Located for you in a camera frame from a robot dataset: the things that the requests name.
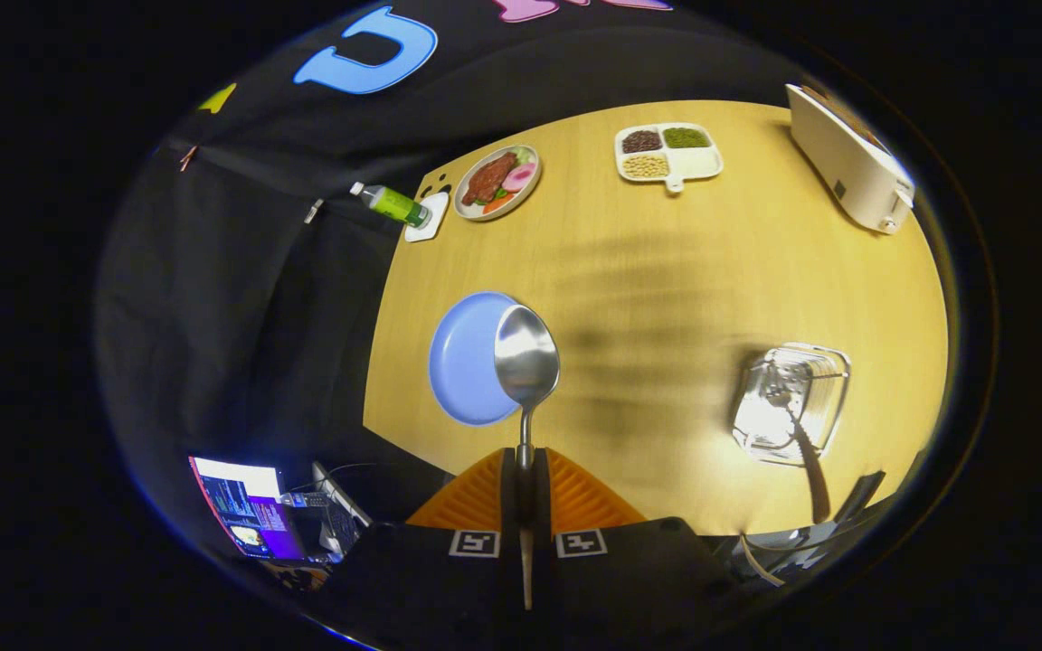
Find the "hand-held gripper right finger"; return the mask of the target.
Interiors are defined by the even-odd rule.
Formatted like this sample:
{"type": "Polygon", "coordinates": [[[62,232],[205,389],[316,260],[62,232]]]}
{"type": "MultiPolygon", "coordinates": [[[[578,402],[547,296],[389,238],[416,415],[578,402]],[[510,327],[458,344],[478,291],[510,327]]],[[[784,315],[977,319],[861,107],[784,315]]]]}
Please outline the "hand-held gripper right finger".
{"type": "Polygon", "coordinates": [[[696,648],[739,617],[739,581],[677,516],[648,519],[553,449],[535,462],[541,648],[696,648]]]}

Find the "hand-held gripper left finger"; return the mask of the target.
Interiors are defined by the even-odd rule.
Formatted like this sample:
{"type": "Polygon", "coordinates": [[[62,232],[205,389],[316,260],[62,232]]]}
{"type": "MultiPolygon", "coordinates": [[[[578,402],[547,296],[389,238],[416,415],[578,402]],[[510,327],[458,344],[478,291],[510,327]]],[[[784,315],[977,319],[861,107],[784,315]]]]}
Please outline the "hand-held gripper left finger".
{"type": "Polygon", "coordinates": [[[331,629],[371,648],[513,648],[522,617],[516,461],[489,453],[331,574],[331,629]]]}

